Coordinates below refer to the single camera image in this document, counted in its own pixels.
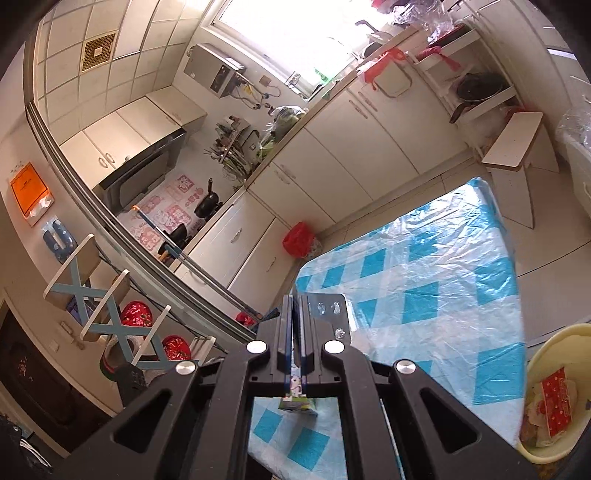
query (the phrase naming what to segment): metal bolt head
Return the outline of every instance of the metal bolt head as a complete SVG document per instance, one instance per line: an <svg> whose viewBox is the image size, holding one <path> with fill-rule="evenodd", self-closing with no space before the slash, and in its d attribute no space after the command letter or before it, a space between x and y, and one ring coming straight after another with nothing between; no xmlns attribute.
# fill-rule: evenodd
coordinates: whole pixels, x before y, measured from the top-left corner
<svg viewBox="0 0 591 480"><path fill-rule="evenodd" d="M324 350L326 350L328 353L336 355L337 353L341 353L343 350L345 350L345 346L343 342L339 342L338 340L329 340L324 344Z"/></svg>
<svg viewBox="0 0 591 480"><path fill-rule="evenodd" d="M414 371L417 369L417 366L411 362L410 360L400 360L397 364L396 364L396 370L398 370L400 373L404 374L404 375L410 375L412 373L414 373Z"/></svg>
<svg viewBox="0 0 591 480"><path fill-rule="evenodd" d="M177 363L177 366L174 367L179 375L190 375L196 370L196 368L197 365L191 360L183 360L182 362Z"/></svg>
<svg viewBox="0 0 591 480"><path fill-rule="evenodd" d="M267 344L262 340L253 340L246 346L246 350L250 353L263 353L267 350Z"/></svg>

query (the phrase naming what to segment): plastic table cover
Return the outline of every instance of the plastic table cover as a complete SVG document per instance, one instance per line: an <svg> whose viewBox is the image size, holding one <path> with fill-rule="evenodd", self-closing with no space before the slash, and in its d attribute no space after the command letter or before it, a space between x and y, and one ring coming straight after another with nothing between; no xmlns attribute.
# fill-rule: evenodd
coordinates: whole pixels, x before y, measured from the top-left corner
<svg viewBox="0 0 591 480"><path fill-rule="evenodd" d="M307 263L299 291L342 293L352 345L371 360L409 358L516 445L525 343L512 252L482 179ZM317 416L257 398L249 452L282 480L346 479L335 398Z"/></svg>

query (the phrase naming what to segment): black frying pan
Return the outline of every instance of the black frying pan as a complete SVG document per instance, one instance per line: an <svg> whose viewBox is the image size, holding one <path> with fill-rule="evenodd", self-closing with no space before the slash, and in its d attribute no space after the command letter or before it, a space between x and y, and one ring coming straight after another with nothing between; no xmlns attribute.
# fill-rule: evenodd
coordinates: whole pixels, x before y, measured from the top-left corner
<svg viewBox="0 0 591 480"><path fill-rule="evenodd" d="M494 97L506 88L503 75L498 73L469 73L457 86L456 95L462 101L449 119L451 124L456 123L464 109L470 105L479 103Z"/></svg>

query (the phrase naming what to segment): white wall cabinet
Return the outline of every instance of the white wall cabinet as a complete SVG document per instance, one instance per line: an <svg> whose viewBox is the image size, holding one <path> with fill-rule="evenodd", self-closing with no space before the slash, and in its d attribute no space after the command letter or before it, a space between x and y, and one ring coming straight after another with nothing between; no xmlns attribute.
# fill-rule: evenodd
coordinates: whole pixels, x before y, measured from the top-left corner
<svg viewBox="0 0 591 480"><path fill-rule="evenodd" d="M146 97L121 107L117 113L150 145L179 129L172 118Z"/></svg>
<svg viewBox="0 0 591 480"><path fill-rule="evenodd" d="M84 132L78 132L60 148L76 173L91 190L115 171Z"/></svg>
<svg viewBox="0 0 591 480"><path fill-rule="evenodd" d="M273 162L256 178L249 191L289 226L306 222L315 233L319 233L335 224L333 219Z"/></svg>
<svg viewBox="0 0 591 480"><path fill-rule="evenodd" d="M150 146L117 112L101 118L84 132L114 168Z"/></svg>

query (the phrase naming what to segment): white cabinet door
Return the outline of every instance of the white cabinet door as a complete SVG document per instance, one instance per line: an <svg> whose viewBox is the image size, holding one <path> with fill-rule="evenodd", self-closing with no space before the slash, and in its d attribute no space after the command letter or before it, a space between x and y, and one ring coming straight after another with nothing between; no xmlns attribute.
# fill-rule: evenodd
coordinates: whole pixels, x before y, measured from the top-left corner
<svg viewBox="0 0 591 480"><path fill-rule="evenodd" d="M193 274L187 267L181 265L174 273L178 278L187 284L193 291L202 296L205 300L217 307L231 319L235 319L240 313L234 305L215 292L209 285L202 281L197 275Z"/></svg>
<svg viewBox="0 0 591 480"><path fill-rule="evenodd" d="M335 222L372 201L350 173L305 128L273 162Z"/></svg>
<svg viewBox="0 0 591 480"><path fill-rule="evenodd" d="M282 245L288 229L275 219L252 251L229 290L261 313L271 308L295 259Z"/></svg>
<svg viewBox="0 0 591 480"><path fill-rule="evenodd" d="M105 160L84 132L78 132L61 146L76 173L91 190L107 175L113 173L113 167Z"/></svg>
<svg viewBox="0 0 591 480"><path fill-rule="evenodd" d="M417 171L360 104L343 90L306 128L376 200L412 180Z"/></svg>
<svg viewBox="0 0 591 480"><path fill-rule="evenodd" d="M150 145L178 130L178 124L146 97L121 107L117 113Z"/></svg>
<svg viewBox="0 0 591 480"><path fill-rule="evenodd" d="M222 215L189 256L227 287L273 218L247 192Z"/></svg>
<svg viewBox="0 0 591 480"><path fill-rule="evenodd" d="M117 112L101 118L84 132L115 168L150 146Z"/></svg>
<svg viewBox="0 0 591 480"><path fill-rule="evenodd" d="M335 224L328 214L273 162L252 183L249 190L285 223L306 222L315 233Z"/></svg>
<svg viewBox="0 0 591 480"><path fill-rule="evenodd" d="M396 98L360 80L349 89L388 131L419 173L437 167L468 146L437 96L411 66L404 71L411 87Z"/></svg>

